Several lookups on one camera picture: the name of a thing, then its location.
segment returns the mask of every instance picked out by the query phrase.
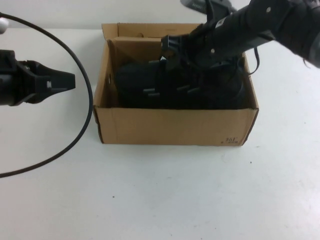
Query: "black cable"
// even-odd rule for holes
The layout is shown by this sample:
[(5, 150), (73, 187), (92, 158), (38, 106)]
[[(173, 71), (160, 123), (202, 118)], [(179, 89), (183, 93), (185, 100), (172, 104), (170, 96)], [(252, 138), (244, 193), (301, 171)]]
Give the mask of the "black cable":
[(59, 40), (57, 37), (55, 37), (54, 35), (52, 35), (50, 32), (44, 30), (43, 28), (36, 26), (28, 21), (25, 21), (23, 19), (20, 19), (18, 17), (15, 16), (11, 16), (11, 15), (7, 15), (4, 13), (0, 12), (0, 18), (5, 18), (5, 19), (9, 19), (18, 23), (21, 23), (23, 25), (26, 25), (32, 29), (35, 29), (37, 31), (39, 31), (40, 33), (46, 35), (47, 37), (51, 38), (52, 40), (54, 40), (56, 43), (58, 43), (61, 47), (63, 47), (73, 58), (73, 60), (76, 62), (76, 64), (78, 65), (79, 69), (81, 70), (81, 73), (84, 77), (84, 81), (86, 83), (86, 87), (88, 89), (88, 94), (89, 94), (89, 110), (88, 110), (88, 115), (86, 117), (85, 123), (79, 133), (79, 135), (73, 140), (73, 142), (70, 143), (69, 146), (67, 146), (64, 150), (62, 150), (61, 152), (59, 152), (58, 154), (54, 155), (53, 157), (50, 157), (49, 159), (40, 162), (38, 164), (35, 164), (33, 166), (29, 166), (20, 170), (16, 170), (16, 171), (11, 171), (11, 172), (6, 172), (6, 173), (0, 173), (0, 179), (1, 178), (6, 178), (6, 177), (11, 177), (14, 175), (18, 175), (18, 174), (23, 174), (32, 170), (35, 170), (37, 168), (40, 168), (46, 164), (51, 163), (52, 161), (60, 158), (62, 155), (64, 155), (65, 153), (67, 153), (70, 149), (72, 149), (77, 143), (78, 141), (81, 139), (81, 137), (84, 135), (85, 131), (87, 130), (87, 127), (90, 123), (91, 120), (91, 116), (93, 113), (93, 109), (94, 109), (94, 98), (93, 98), (93, 92), (92, 92), (92, 88), (90, 85), (90, 81), (88, 78), (88, 75), (86, 73), (85, 68), (83, 67), (83, 65), (81, 64), (80, 60), (77, 58), (77, 56), (75, 55), (75, 53), (66, 45), (64, 44), (61, 40)]

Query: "white surface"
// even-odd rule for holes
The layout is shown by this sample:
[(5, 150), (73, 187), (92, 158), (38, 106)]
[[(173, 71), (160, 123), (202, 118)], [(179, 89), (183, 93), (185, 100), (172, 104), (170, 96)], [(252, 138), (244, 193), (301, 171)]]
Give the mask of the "white surface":
[[(250, 0), (232, 0), (236, 8)], [(2, 0), (1, 12), (43, 28), (100, 29), (101, 23), (202, 23), (180, 0)]]
[[(75, 51), (95, 86), (101, 31), (50, 31)], [(76, 90), (38, 105), (0, 107), (6, 172), (64, 148), (88, 104), (75, 63), (49, 39), (9, 29), (0, 48), (77, 74)], [(319, 239), (320, 70), (277, 43), (259, 52), (253, 81), (260, 114), (244, 147), (102, 145), (91, 121), (59, 160), (0, 179), (0, 239)], [(254, 69), (251, 52), (249, 63)]]

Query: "open cardboard box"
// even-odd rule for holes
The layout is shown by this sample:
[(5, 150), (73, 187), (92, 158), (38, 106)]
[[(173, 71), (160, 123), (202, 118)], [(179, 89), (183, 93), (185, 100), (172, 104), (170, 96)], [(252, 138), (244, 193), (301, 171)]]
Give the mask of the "open cardboard box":
[(259, 106), (250, 77), (240, 110), (165, 110), (121, 108), (114, 76), (122, 65), (158, 60), (161, 38), (190, 33), (197, 24), (103, 24), (106, 40), (94, 96), (94, 116), (104, 144), (242, 146)]

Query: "cardboard box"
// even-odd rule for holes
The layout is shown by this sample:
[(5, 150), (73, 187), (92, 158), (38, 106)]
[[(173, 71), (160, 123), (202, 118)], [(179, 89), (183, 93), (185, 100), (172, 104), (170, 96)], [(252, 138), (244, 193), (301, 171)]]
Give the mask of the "cardboard box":
[(241, 110), (129, 109), (118, 104), (115, 72), (132, 61), (158, 60), (161, 37), (190, 33), (197, 24), (103, 24), (105, 38), (94, 116), (101, 142), (137, 145), (241, 146), (259, 107), (250, 77)]

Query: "box flap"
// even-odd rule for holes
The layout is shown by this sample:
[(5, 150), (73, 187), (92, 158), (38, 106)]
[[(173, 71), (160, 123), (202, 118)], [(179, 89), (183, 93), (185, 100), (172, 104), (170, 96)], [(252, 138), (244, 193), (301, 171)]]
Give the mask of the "box flap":
[(179, 23), (119, 23), (119, 37), (162, 38), (166, 35), (189, 34), (198, 24)]
[(102, 32), (105, 40), (113, 39), (119, 36), (117, 23), (102, 24)]
[(106, 75), (107, 75), (107, 72), (110, 71), (111, 69), (111, 66), (108, 67), (108, 65), (111, 65), (111, 64), (109, 61), (109, 47), (108, 47), (108, 43), (106, 42), (103, 48), (99, 79), (98, 79), (98, 83), (97, 83), (96, 90), (94, 93), (94, 98), (93, 98), (94, 106), (101, 107), (104, 105), (103, 101), (105, 101), (106, 99), (106, 97), (103, 97), (106, 95), (105, 94)]

